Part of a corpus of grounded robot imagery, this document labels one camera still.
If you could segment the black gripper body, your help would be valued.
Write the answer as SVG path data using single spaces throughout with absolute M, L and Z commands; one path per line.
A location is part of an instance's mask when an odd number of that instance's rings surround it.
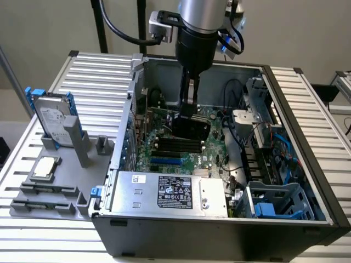
M 213 63 L 218 33 L 203 34 L 187 27 L 178 29 L 175 56 L 190 75 L 199 75 Z

